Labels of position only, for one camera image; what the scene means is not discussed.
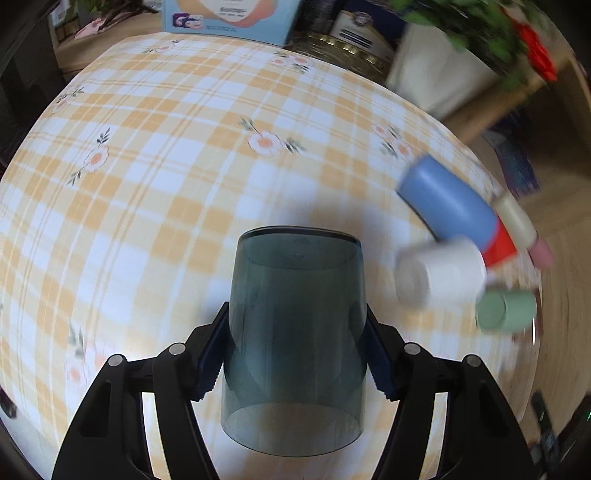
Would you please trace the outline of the teal transparent plastic cup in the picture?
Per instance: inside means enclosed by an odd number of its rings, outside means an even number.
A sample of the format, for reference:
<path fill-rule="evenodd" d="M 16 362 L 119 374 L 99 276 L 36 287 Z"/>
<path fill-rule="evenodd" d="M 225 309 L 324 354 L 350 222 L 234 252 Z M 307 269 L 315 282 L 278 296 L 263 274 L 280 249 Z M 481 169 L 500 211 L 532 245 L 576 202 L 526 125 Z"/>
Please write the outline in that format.
<path fill-rule="evenodd" d="M 270 226 L 238 240 L 221 426 L 264 454 L 310 457 L 363 432 L 367 320 L 361 242 Z"/>

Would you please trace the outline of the green plastic cup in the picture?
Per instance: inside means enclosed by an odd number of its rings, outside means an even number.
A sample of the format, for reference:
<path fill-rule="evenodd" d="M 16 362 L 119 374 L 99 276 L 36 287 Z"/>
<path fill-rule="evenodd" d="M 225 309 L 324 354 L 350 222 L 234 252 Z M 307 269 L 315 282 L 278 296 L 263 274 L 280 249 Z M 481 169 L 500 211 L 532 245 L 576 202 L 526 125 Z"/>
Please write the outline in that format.
<path fill-rule="evenodd" d="M 529 290 L 487 290 L 476 304 L 476 323 L 484 331 L 516 333 L 537 316 L 537 299 Z"/>

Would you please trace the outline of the white plastic cup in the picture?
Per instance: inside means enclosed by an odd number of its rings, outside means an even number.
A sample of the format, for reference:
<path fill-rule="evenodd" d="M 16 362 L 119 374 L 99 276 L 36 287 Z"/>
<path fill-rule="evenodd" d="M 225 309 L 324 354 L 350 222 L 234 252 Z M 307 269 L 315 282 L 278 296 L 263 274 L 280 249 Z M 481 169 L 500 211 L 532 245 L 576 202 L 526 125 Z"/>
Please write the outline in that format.
<path fill-rule="evenodd" d="M 394 266 L 398 300 L 413 308 L 475 303 L 485 291 L 486 280 L 480 250 L 462 236 L 403 250 Z"/>

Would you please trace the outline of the red plastic cup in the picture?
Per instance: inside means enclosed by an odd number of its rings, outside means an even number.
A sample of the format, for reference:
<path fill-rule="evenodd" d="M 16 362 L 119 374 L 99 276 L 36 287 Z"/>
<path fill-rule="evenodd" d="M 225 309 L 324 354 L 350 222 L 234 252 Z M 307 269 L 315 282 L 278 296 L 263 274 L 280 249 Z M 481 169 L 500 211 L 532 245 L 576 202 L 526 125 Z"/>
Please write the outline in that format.
<path fill-rule="evenodd" d="M 496 233 L 488 246 L 482 251 L 485 266 L 492 268 L 497 264 L 511 259 L 516 254 L 517 247 L 501 219 L 497 218 Z"/>

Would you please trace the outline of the pink plastic cup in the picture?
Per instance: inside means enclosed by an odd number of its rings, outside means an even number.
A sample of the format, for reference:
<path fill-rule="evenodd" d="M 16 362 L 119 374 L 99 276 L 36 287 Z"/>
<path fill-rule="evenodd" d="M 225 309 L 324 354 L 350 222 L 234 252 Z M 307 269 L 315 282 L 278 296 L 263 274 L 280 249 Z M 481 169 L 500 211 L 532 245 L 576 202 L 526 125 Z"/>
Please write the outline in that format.
<path fill-rule="evenodd" d="M 546 241 L 538 236 L 532 246 L 528 249 L 532 264 L 538 270 L 550 268 L 554 263 L 554 255 Z"/>

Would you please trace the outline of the blue plastic cup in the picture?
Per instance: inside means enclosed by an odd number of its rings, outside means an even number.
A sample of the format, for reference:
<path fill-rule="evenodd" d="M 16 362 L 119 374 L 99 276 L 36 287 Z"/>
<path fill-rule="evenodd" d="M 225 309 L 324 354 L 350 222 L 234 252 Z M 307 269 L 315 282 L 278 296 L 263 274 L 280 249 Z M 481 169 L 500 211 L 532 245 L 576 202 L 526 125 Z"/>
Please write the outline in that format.
<path fill-rule="evenodd" d="M 497 216 L 489 204 L 430 155 L 412 164 L 397 192 L 437 239 L 465 236 L 484 252 L 497 234 Z"/>

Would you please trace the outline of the beige plastic cup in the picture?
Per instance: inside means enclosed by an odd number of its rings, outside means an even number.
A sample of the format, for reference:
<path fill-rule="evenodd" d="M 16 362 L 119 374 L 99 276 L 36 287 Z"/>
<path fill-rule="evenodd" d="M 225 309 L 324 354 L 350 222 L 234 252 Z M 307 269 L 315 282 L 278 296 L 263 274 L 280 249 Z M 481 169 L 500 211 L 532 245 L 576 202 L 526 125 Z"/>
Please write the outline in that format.
<path fill-rule="evenodd" d="M 528 250 L 535 244 L 538 238 L 535 226 L 510 192 L 497 196 L 492 207 L 518 249 Z"/>

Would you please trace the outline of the yellow plaid floral tablecloth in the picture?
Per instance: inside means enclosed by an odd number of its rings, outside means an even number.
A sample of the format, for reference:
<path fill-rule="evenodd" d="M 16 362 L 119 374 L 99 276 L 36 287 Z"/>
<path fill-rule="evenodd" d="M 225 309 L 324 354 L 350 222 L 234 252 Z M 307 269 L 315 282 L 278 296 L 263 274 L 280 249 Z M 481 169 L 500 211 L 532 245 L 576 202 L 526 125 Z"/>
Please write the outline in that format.
<path fill-rule="evenodd" d="M 408 311 L 400 249 L 430 232 L 397 195 L 433 155 L 482 197 L 501 187 L 441 123 L 369 80 L 273 46 L 157 33 L 122 41 L 51 102 L 1 181 L 6 427 L 49 478 L 107 357 L 158 354 L 228 299 L 238 237 L 344 231 L 381 322 L 431 353 L 480 355 L 523 416 L 538 357 L 471 308 Z"/>

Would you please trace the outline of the white flower vase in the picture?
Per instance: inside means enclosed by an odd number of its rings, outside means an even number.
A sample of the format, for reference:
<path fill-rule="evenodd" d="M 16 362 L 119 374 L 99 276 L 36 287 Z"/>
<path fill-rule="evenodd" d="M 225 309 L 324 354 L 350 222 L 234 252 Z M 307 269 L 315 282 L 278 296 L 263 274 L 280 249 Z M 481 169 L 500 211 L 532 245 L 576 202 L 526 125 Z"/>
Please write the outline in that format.
<path fill-rule="evenodd" d="M 443 120 L 498 80 L 499 75 L 474 54 L 457 51 L 441 30 L 409 24 L 385 85 Z"/>

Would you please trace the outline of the red flower green plant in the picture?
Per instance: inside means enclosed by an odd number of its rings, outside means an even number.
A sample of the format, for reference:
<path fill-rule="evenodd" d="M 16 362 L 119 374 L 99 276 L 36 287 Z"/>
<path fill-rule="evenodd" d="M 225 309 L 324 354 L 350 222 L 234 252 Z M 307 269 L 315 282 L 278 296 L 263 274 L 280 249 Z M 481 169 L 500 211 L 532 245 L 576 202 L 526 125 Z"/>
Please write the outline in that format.
<path fill-rule="evenodd" d="M 544 82 L 558 71 L 542 40 L 550 19 L 535 1 L 429 0 L 393 1 L 404 21 L 442 31 L 453 47 L 474 54 L 513 90 L 526 83 L 526 71 Z"/>

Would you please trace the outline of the gold round tin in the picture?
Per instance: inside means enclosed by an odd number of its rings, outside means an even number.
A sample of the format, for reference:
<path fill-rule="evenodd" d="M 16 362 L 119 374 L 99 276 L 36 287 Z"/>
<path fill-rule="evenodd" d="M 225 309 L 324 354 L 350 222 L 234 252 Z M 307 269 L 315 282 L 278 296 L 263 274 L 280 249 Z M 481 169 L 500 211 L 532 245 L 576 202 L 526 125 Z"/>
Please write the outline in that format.
<path fill-rule="evenodd" d="M 394 61 L 394 48 L 380 38 L 370 46 L 365 41 L 300 32 L 287 42 L 287 50 L 323 60 L 378 84 L 386 83 Z"/>

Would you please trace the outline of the dark blue white box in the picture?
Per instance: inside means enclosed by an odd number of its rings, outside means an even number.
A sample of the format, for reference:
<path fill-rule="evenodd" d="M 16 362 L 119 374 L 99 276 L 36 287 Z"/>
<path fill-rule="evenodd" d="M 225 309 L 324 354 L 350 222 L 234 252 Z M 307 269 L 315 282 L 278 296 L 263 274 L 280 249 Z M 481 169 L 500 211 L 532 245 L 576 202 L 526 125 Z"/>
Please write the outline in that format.
<path fill-rule="evenodd" d="M 380 5 L 348 1 L 335 17 L 329 35 L 392 63 L 405 25 L 396 13 Z"/>

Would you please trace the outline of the light blue probiotic box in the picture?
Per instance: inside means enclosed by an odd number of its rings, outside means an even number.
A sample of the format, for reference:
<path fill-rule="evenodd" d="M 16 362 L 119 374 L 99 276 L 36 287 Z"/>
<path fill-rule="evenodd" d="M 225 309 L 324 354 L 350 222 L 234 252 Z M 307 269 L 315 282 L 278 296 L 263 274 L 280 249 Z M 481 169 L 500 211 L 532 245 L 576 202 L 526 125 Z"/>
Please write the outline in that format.
<path fill-rule="evenodd" d="M 301 10 L 300 0 L 177 0 L 162 2 L 162 28 L 283 47 Z"/>

